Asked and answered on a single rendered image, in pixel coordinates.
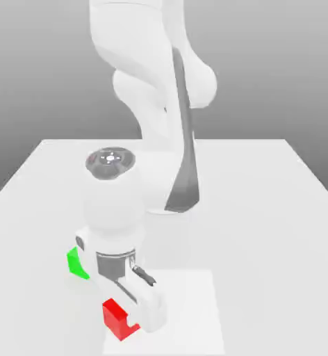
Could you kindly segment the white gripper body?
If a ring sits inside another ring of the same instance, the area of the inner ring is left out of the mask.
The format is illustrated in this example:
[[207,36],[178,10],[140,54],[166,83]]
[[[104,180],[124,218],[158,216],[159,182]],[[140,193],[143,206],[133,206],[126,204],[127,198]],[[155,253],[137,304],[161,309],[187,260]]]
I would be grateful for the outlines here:
[[112,298],[127,314],[129,325],[137,323],[146,333],[159,331],[167,322],[164,293],[156,284],[150,286],[133,271],[113,282],[94,275],[103,301]]

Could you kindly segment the small red cube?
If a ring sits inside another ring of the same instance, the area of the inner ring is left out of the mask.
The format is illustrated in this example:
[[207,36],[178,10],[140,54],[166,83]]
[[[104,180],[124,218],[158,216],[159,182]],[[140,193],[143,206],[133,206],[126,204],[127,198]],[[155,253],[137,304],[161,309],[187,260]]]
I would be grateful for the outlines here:
[[107,299],[102,304],[104,324],[120,340],[123,341],[128,336],[140,329],[138,323],[129,326],[127,323],[127,312],[112,298]]

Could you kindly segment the small green cube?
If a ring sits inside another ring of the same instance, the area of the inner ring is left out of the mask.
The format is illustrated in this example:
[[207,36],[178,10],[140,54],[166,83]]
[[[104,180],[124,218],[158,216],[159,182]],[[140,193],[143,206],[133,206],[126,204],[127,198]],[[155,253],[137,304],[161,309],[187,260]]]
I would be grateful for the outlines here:
[[67,253],[67,264],[69,271],[77,277],[80,277],[84,280],[90,279],[90,276],[84,271],[80,259],[77,247],[73,247]]

